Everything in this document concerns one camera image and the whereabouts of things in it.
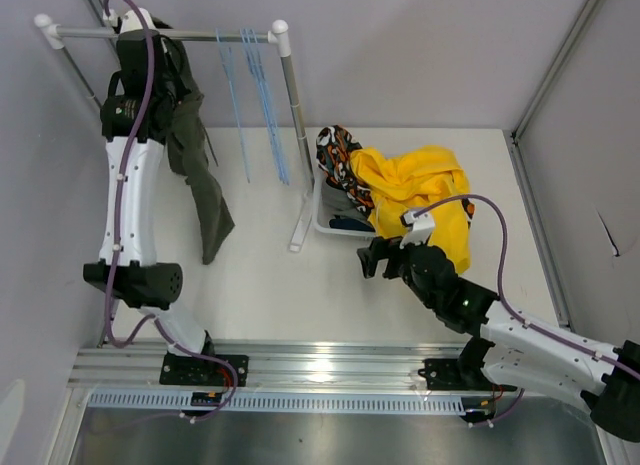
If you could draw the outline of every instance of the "patterned fabric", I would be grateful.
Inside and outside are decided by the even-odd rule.
[[[351,152],[362,146],[353,141],[351,134],[339,125],[325,127],[316,139],[318,166],[327,175],[327,184],[347,192],[356,209],[365,217],[374,208],[371,190],[351,171]]]

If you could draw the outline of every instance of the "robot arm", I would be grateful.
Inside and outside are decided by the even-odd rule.
[[[108,97],[100,112],[102,134],[109,158],[109,199],[104,240],[99,261],[84,266],[86,282],[106,291],[111,267],[116,266],[112,295],[143,315],[154,315],[164,330],[193,353],[203,353],[210,342],[206,331],[190,312],[176,301],[182,290],[182,269],[176,263],[157,263],[153,236],[155,182],[164,153],[173,111],[189,93],[180,79],[171,55],[153,24],[151,15],[140,10],[150,29],[154,49],[154,79],[151,98],[142,124],[126,157],[125,146],[141,107],[147,80],[147,49],[137,15],[126,13],[116,27],[116,50],[120,70],[113,74]],[[122,85],[124,93],[117,94]],[[120,164],[126,158],[123,176]],[[124,180],[122,197],[116,199],[118,181]],[[118,263],[112,263],[115,246],[115,214],[120,214]],[[175,355],[184,353],[169,345]]]
[[[590,413],[604,430],[640,442],[640,381],[617,366],[640,371],[640,346],[626,341],[616,348],[509,311],[498,294],[459,277],[444,252],[426,244],[435,227],[430,214],[410,210],[402,220],[410,228],[404,238],[378,237],[358,250],[364,277],[373,277],[387,259],[384,278],[402,278],[446,327],[472,337],[453,375],[442,359],[425,360],[421,374],[430,389],[520,387]]]

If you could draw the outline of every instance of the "white table surface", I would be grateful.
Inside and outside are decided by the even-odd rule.
[[[350,128],[363,146],[387,155],[427,144],[452,149],[472,191],[492,198],[510,230],[505,288],[515,306],[556,324],[556,316],[531,228],[500,130]],[[319,129],[309,129],[312,158]],[[376,343],[461,343],[400,281],[362,278],[358,239],[336,238],[311,227],[300,253],[288,244],[302,204],[302,175],[295,132],[282,129],[292,185],[278,182],[266,130],[245,129],[251,183],[244,175],[238,132],[209,130],[222,185],[236,227],[211,265],[201,263],[196,210],[184,179],[166,159],[155,196],[158,261],[177,262],[184,271],[180,301],[217,339],[303,340]],[[472,266],[466,278],[496,289],[501,231],[493,212],[477,204],[471,227]],[[121,306],[114,323],[124,336],[139,320]],[[146,325],[140,337],[157,337]]]

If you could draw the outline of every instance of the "yellow garment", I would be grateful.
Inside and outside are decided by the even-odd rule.
[[[371,188],[375,210],[369,222],[384,238],[406,234],[400,217],[409,209],[425,207],[452,195],[469,193],[469,181],[452,151],[429,145],[406,155],[386,159],[373,148],[351,153],[351,169]],[[469,222],[460,201],[432,212],[436,229],[429,245],[440,247],[462,273],[471,266]]]

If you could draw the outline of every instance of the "white laundry basket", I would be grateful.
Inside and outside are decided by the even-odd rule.
[[[328,212],[322,202],[322,182],[326,179],[324,173],[319,170],[315,172],[315,184],[313,186],[313,228],[320,233],[326,233],[327,235],[340,235],[343,237],[354,237],[363,240],[372,240],[375,236],[375,232],[359,232],[357,230],[341,230],[339,228],[329,227],[329,220],[331,220],[331,214]]]

